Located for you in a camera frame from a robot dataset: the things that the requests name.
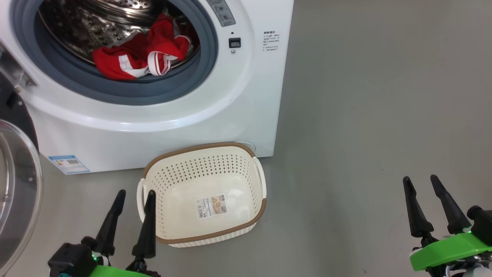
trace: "beige basket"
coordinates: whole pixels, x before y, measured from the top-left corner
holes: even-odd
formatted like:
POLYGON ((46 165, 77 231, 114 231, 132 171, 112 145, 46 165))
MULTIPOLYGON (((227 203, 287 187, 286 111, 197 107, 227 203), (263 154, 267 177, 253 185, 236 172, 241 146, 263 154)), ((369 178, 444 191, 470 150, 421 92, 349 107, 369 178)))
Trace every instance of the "beige basket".
POLYGON ((265 210, 267 187, 260 161, 236 142, 206 144, 153 159, 137 188, 156 192, 157 241, 174 247, 220 242, 245 234, 265 210))

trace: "floor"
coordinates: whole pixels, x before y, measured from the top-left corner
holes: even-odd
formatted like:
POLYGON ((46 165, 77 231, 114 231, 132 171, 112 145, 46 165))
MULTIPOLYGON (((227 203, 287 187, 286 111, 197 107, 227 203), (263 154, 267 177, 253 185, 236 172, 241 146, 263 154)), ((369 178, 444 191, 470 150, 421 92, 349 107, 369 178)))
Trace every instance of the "floor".
MULTIPOLYGON (((162 276, 402 277, 412 271, 402 178, 409 175, 435 237, 446 217, 429 177, 463 210, 492 208, 492 24, 488 0, 298 0, 276 152, 262 160, 264 216, 209 246, 158 245, 162 276)), ((119 189, 141 169, 65 176, 46 160, 41 215, 9 273, 43 276, 63 242, 95 236, 119 189)), ((126 200, 113 265, 140 230, 126 200)))

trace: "gray rubber seal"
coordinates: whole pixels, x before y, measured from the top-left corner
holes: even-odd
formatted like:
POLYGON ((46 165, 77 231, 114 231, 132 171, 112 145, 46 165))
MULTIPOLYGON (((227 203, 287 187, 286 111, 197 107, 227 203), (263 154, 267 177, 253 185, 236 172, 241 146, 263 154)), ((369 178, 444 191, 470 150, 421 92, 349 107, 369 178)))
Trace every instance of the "gray rubber seal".
POLYGON ((201 49, 187 63, 165 76, 145 76, 131 82, 113 81, 64 50, 48 33, 37 10, 43 0, 15 0, 12 26, 20 45, 45 74, 69 90, 113 104, 151 105, 177 99, 208 77, 217 59, 217 35, 197 0, 169 0, 193 24, 201 49))

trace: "blue and white sticker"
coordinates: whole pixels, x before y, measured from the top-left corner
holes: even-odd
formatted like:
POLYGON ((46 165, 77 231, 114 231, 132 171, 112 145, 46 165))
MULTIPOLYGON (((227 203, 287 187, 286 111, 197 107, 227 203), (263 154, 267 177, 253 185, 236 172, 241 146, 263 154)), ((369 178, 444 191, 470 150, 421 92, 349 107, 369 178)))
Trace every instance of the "blue and white sticker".
POLYGON ((69 156, 50 156, 48 157, 55 166, 65 174, 78 174, 91 172, 84 164, 73 155, 69 156))

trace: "white washing machine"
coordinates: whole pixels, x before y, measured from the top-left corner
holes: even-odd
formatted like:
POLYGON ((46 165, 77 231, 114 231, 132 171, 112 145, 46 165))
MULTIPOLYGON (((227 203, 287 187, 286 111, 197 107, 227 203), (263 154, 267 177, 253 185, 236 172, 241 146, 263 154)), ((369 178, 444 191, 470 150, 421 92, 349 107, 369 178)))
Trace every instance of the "white washing machine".
POLYGON ((113 81, 48 30, 43 0, 0 0, 0 70, 28 107, 39 151, 63 172, 141 168, 221 141, 273 155, 293 0, 169 2, 199 51, 164 77, 113 81))

